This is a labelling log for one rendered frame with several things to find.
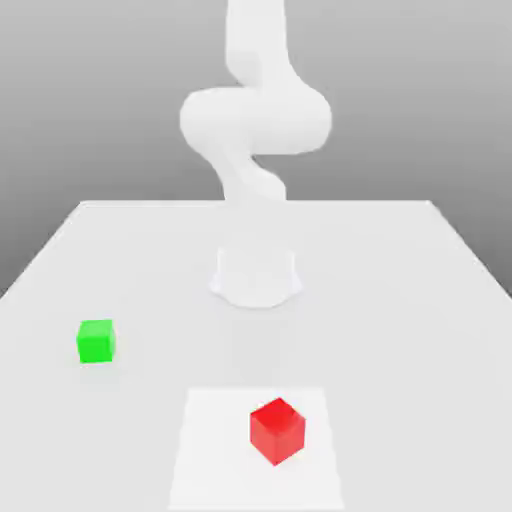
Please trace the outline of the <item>small red cube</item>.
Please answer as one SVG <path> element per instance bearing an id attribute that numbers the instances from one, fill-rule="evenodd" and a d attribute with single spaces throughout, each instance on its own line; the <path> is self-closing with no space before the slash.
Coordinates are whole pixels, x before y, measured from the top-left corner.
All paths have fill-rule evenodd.
<path id="1" fill-rule="evenodd" d="M 306 419 L 278 397 L 249 415 L 250 443 L 277 466 L 305 446 Z"/>

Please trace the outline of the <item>small green cube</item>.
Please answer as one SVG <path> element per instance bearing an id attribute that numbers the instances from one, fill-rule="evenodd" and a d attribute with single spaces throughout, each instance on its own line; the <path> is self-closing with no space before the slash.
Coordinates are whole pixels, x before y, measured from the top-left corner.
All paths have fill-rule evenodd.
<path id="1" fill-rule="evenodd" d="M 81 363 L 112 362 L 116 351 L 116 334 L 111 319 L 82 321 L 76 337 Z"/>

